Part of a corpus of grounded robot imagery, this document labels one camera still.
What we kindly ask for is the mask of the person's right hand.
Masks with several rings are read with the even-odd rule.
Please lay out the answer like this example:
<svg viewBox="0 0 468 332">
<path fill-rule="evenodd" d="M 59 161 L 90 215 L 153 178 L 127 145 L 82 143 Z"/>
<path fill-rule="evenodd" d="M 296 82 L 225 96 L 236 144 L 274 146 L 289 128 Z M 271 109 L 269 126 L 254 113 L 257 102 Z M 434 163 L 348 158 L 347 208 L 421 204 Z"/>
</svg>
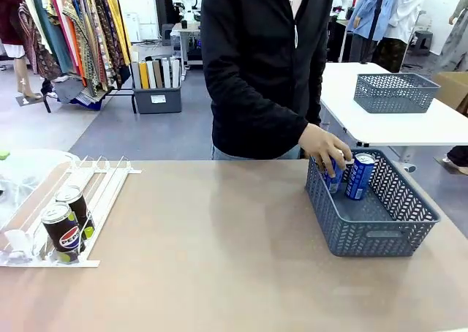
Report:
<svg viewBox="0 0 468 332">
<path fill-rule="evenodd" d="M 306 154 L 314 158 L 319 169 L 322 172 L 327 170 L 330 176 L 336 175 L 332 159 L 342 170 L 345 169 L 345 162 L 352 160 L 352 152 L 346 143 L 313 124 L 307 124 L 298 144 Z"/>
</svg>

